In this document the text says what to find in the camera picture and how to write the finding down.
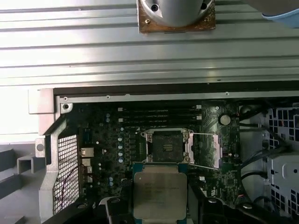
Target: circuit board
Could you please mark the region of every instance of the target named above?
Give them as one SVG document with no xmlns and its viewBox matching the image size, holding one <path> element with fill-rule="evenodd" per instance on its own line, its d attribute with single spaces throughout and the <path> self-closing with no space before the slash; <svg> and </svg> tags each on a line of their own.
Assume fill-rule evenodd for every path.
<svg viewBox="0 0 299 224">
<path fill-rule="evenodd" d="M 230 207 L 234 207 L 235 200 L 241 193 L 240 134 L 239 134 L 239 106 L 228 101 L 202 102 L 202 135 L 201 147 L 196 157 L 200 165 L 215 167 L 217 170 L 205 173 L 205 184 L 202 190 L 206 196 L 222 199 Z M 229 125 L 222 125 L 219 119 L 223 115 L 230 116 Z"/>
<path fill-rule="evenodd" d="M 80 159 L 84 166 L 80 180 L 83 196 L 99 199 L 117 196 L 121 180 L 132 179 L 135 161 L 182 162 L 188 142 L 185 134 L 189 131 L 218 136 L 224 155 L 220 167 L 197 168 L 196 173 L 198 178 L 205 177 L 201 188 L 207 196 L 219 197 L 233 206 L 241 181 L 237 171 L 239 157 L 236 157 L 239 123 L 237 118 L 232 118 L 230 125 L 221 126 L 218 118 L 222 113 L 237 112 L 237 105 L 225 101 L 75 104 L 67 117 L 69 124 L 78 128 Z M 195 164 L 212 167 L 215 163 L 215 138 L 211 136 L 193 135 Z"/>
</svg>

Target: metal bracket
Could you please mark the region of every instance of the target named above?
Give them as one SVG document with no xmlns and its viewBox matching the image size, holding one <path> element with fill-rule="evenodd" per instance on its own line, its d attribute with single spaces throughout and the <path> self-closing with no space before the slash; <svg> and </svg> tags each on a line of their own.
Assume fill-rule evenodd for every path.
<svg viewBox="0 0 299 224">
<path fill-rule="evenodd" d="M 20 175 L 13 175 L 0 181 L 0 199 L 21 189 L 22 182 Z"/>
<path fill-rule="evenodd" d="M 37 158 L 35 156 L 23 156 L 17 159 L 17 173 L 21 174 L 31 169 L 34 174 L 38 170 L 45 168 L 46 162 L 44 158 Z"/>
<path fill-rule="evenodd" d="M 36 147 L 36 157 L 37 158 L 44 158 L 46 156 L 45 138 L 36 139 L 35 147 Z"/>
<path fill-rule="evenodd" d="M 0 172 L 15 166 L 15 154 L 12 148 L 0 152 Z"/>
<path fill-rule="evenodd" d="M 60 117 L 59 97 L 54 98 L 53 89 L 29 90 L 28 107 L 29 114 L 38 114 L 39 135 L 45 135 Z"/>
<path fill-rule="evenodd" d="M 39 208 L 41 221 L 44 222 L 54 215 L 53 188 L 58 176 L 58 137 L 66 128 L 66 120 L 51 134 L 51 164 L 47 165 L 47 173 L 39 190 Z"/>
</svg>

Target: silver metal panel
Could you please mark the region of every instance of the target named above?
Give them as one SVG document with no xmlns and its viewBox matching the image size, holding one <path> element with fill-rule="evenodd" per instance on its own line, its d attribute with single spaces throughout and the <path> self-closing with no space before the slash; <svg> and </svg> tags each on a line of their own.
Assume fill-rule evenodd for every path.
<svg viewBox="0 0 299 224">
<path fill-rule="evenodd" d="M 46 167 L 47 172 L 39 190 L 39 208 L 42 222 L 54 215 L 53 188 L 59 173 L 58 137 L 65 128 L 66 121 L 51 134 L 51 164 Z"/>
<path fill-rule="evenodd" d="M 274 155 L 268 159 L 268 178 L 271 182 L 271 200 L 283 212 L 299 212 L 298 169 L 299 154 Z"/>
<path fill-rule="evenodd" d="M 268 91 L 268 92 L 217 92 L 190 94 L 159 94 L 159 95 L 129 95 L 105 97 L 73 97 L 60 98 L 60 102 L 97 103 L 97 102 L 128 102 L 151 100 L 186 100 L 186 99 L 231 99 L 231 98 L 266 98 L 299 96 L 299 91 Z"/>
<path fill-rule="evenodd" d="M 136 0 L 0 8 L 0 86 L 299 80 L 299 30 L 237 0 L 216 2 L 216 30 L 182 34 L 139 34 Z"/>
</svg>

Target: ventilation grille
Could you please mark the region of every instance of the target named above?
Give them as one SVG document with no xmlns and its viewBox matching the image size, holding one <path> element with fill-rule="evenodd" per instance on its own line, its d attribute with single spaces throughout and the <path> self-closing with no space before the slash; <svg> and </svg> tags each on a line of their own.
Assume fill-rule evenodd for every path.
<svg viewBox="0 0 299 224">
<path fill-rule="evenodd" d="M 271 184 L 271 200 L 278 209 L 285 211 L 285 197 L 279 193 L 279 186 Z"/>
<path fill-rule="evenodd" d="M 59 173 L 54 185 L 54 214 L 79 197 L 77 136 L 58 140 Z"/>
<path fill-rule="evenodd" d="M 278 108 L 269 115 L 269 128 L 286 141 L 299 142 L 299 108 Z M 278 141 L 270 135 L 271 148 L 278 146 Z"/>
<path fill-rule="evenodd" d="M 299 193 L 291 189 L 291 200 L 288 200 L 288 212 L 295 216 L 299 212 Z"/>
</svg>

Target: screw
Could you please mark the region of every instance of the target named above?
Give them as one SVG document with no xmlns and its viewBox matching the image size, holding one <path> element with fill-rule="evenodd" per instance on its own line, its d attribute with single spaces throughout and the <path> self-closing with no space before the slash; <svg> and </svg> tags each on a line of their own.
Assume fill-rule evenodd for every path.
<svg viewBox="0 0 299 224">
<path fill-rule="evenodd" d="M 212 204 L 215 204 L 215 203 L 217 203 L 217 200 L 214 199 L 214 198 L 210 198 L 210 199 L 208 200 L 208 202 L 209 202 L 209 203 L 212 203 Z"/>
<path fill-rule="evenodd" d="M 80 204 L 77 206 L 78 209 L 84 209 L 86 208 L 86 204 Z"/>
<path fill-rule="evenodd" d="M 251 204 L 244 204 L 243 208 L 245 208 L 245 209 L 252 209 L 252 206 L 251 206 Z"/>
<path fill-rule="evenodd" d="M 36 146 L 36 149 L 41 152 L 41 151 L 43 151 L 45 149 L 45 147 L 43 146 L 43 144 L 38 144 Z"/>
</svg>

